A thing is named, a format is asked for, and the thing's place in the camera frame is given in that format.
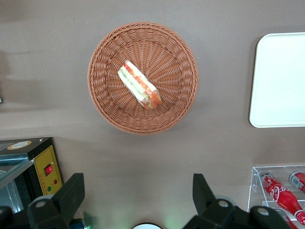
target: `white tray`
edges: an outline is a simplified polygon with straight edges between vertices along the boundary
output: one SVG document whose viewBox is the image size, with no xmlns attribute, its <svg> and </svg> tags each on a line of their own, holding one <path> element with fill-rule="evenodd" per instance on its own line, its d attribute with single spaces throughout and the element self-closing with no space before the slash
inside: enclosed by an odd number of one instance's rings
<svg viewBox="0 0 305 229">
<path fill-rule="evenodd" d="M 305 126 L 305 32 L 264 36 L 257 45 L 253 81 L 253 126 Z"/>
</svg>

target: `brown woven basket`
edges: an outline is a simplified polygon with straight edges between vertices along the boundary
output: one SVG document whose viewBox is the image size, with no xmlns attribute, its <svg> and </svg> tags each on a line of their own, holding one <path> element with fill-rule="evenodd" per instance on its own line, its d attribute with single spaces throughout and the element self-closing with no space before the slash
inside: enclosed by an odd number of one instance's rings
<svg viewBox="0 0 305 229">
<path fill-rule="evenodd" d="M 163 101 L 145 110 L 118 76 L 126 60 L 136 65 L 160 92 Z M 177 124 L 196 96 L 198 69 L 181 37 L 155 23 L 123 25 L 109 33 L 94 51 L 88 87 L 95 107 L 113 126 L 133 134 L 150 135 Z"/>
</svg>

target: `coca-cola logo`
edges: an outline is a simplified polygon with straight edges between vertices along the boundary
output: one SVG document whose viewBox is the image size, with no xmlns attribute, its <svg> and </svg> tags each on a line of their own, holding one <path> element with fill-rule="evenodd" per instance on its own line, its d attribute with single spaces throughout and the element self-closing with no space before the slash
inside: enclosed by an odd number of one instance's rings
<svg viewBox="0 0 305 229">
<path fill-rule="evenodd" d="M 284 186 L 275 186 L 270 191 L 270 196 L 273 198 L 273 200 L 277 203 L 278 199 L 280 198 L 280 193 L 288 191 L 288 189 Z"/>
</svg>

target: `metal screw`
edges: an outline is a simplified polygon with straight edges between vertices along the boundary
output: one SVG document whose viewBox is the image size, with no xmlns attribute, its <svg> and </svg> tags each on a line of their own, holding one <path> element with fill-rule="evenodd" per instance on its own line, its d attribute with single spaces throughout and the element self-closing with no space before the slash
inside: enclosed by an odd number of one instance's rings
<svg viewBox="0 0 305 229">
<path fill-rule="evenodd" d="M 269 216 L 269 211 L 267 211 L 264 208 L 258 208 L 257 211 L 258 211 L 259 214 L 261 214 L 263 216 Z"/>
<path fill-rule="evenodd" d="M 220 201 L 218 202 L 218 204 L 219 204 L 221 207 L 223 207 L 223 208 L 229 207 L 229 204 L 228 204 L 227 202 L 225 202 L 224 200 L 220 200 Z"/>
<path fill-rule="evenodd" d="M 40 201 L 40 202 L 38 202 L 38 203 L 36 204 L 36 207 L 37 207 L 37 208 L 41 208 L 41 207 L 43 207 L 45 204 L 46 204 L 46 202 Z"/>
</svg>

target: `basket rim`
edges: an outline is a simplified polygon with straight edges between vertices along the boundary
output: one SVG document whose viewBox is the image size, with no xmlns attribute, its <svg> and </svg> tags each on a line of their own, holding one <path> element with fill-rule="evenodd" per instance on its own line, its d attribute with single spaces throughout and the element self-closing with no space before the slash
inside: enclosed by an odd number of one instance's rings
<svg viewBox="0 0 305 229">
<path fill-rule="evenodd" d="M 188 107 L 184 110 L 183 113 L 181 113 L 181 115 L 177 116 L 176 120 L 174 122 L 172 122 L 170 125 L 165 125 L 163 126 L 163 128 L 159 128 L 158 130 L 156 129 L 152 129 L 152 130 L 139 130 L 139 129 L 134 129 L 131 130 L 130 127 L 128 126 L 123 126 L 121 123 L 118 123 L 117 121 L 109 118 L 107 116 L 107 113 L 104 112 L 104 108 L 100 105 L 100 103 L 94 98 L 94 95 L 96 94 L 95 91 L 95 87 L 92 83 L 93 81 L 93 77 L 92 75 L 94 74 L 94 71 L 96 69 L 96 63 L 98 60 L 99 55 L 102 52 L 103 47 L 106 47 L 109 43 L 111 43 L 112 39 L 115 36 L 118 36 L 119 34 L 121 34 L 122 32 L 126 31 L 126 30 L 137 30 L 137 29 L 161 29 L 162 32 L 166 35 L 170 34 L 171 38 L 174 37 L 174 41 L 175 43 L 179 44 L 179 47 L 182 48 L 183 52 L 185 54 L 187 54 L 190 58 L 190 65 L 191 70 L 192 70 L 192 74 L 193 74 L 193 86 L 192 86 L 192 92 L 190 93 L 190 98 L 188 100 Z M 198 84 L 199 84 L 199 75 L 198 75 L 198 66 L 195 60 L 195 57 L 189 47 L 189 45 L 184 41 L 184 39 L 182 39 L 177 33 L 175 33 L 173 30 L 171 30 L 170 28 L 154 23 L 154 22 L 132 22 L 132 23 L 128 23 L 125 25 L 122 25 L 114 30 L 112 30 L 110 33 L 108 33 L 97 45 L 96 49 L 94 50 L 91 59 L 90 59 L 90 63 L 89 63 L 89 68 L 88 68 L 88 75 L 87 75 L 87 82 L 88 82 L 88 88 L 89 88 L 89 92 L 90 92 L 90 97 L 95 105 L 95 107 L 97 108 L 97 110 L 99 111 L 99 113 L 113 126 L 127 132 L 127 133 L 133 133 L 133 134 L 138 134 L 138 135 L 150 135 L 150 134 L 154 134 L 154 133 L 159 133 L 162 131 L 165 131 L 167 129 L 170 129 L 171 127 L 173 127 L 174 125 L 176 125 L 178 122 L 180 122 L 188 113 L 188 111 L 191 109 L 194 100 L 196 98 L 196 94 L 197 94 L 197 90 L 198 90 Z"/>
</svg>

